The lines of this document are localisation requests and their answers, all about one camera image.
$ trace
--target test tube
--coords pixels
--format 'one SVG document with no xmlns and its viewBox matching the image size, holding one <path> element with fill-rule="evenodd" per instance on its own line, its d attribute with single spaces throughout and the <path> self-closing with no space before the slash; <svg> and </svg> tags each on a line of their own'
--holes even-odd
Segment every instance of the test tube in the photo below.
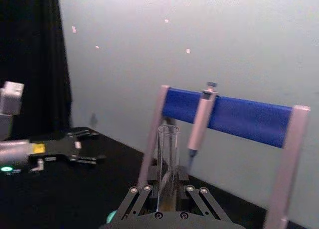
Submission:
<svg viewBox="0 0 319 229">
<path fill-rule="evenodd" d="M 163 125 L 158 128 L 158 208 L 160 212 L 176 210 L 179 150 L 179 128 L 175 125 Z"/>
</svg>

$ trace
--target teal light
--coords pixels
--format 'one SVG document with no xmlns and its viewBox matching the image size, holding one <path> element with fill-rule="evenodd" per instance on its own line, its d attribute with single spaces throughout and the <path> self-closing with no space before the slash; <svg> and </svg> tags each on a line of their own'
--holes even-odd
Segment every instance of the teal light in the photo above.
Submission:
<svg viewBox="0 0 319 229">
<path fill-rule="evenodd" d="M 106 218 L 106 223 L 110 223 L 113 217 L 115 216 L 116 211 L 111 212 Z"/>
<path fill-rule="evenodd" d="M 11 167 L 2 167 L 1 168 L 2 172 L 11 172 L 12 170 L 13 170 L 13 168 L 11 168 Z"/>
</svg>

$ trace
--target black tabletop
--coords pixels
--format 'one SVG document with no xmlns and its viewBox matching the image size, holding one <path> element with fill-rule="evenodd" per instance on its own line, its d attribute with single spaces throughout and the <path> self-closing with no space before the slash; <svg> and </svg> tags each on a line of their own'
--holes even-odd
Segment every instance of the black tabletop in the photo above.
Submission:
<svg viewBox="0 0 319 229">
<path fill-rule="evenodd" d="M 57 139 L 63 134 L 33 140 Z M 51 162 L 36 175 L 1 175 L 0 228 L 97 229 L 103 225 L 128 189 L 137 184 L 143 154 L 104 135 L 82 142 L 82 148 L 87 154 L 104 154 L 104 163 L 92 167 Z M 207 187 L 234 223 L 246 229 L 262 228 L 264 209 L 196 178 L 190 182 L 197 188 Z"/>
</svg>

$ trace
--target white wall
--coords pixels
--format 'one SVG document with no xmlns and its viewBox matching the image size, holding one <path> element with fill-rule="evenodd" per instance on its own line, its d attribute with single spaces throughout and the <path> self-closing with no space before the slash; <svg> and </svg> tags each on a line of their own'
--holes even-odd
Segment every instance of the white wall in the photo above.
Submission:
<svg viewBox="0 0 319 229">
<path fill-rule="evenodd" d="M 161 84 L 214 81 L 220 95 L 311 106 L 290 218 L 319 229 L 319 0 L 60 2 L 75 126 L 95 114 L 97 131 L 143 151 Z M 179 125 L 186 163 L 191 127 Z M 280 149 L 210 130 L 192 174 L 266 207 L 279 160 Z"/>
</svg>

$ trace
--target blue fabric strip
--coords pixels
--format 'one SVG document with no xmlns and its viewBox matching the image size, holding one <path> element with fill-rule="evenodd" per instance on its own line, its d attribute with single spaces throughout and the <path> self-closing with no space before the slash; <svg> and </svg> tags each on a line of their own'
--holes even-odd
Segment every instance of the blue fabric strip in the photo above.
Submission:
<svg viewBox="0 0 319 229">
<path fill-rule="evenodd" d="M 170 88 L 163 116 L 193 123 L 201 93 Z M 292 108 L 217 97 L 208 127 L 282 148 Z"/>
</svg>

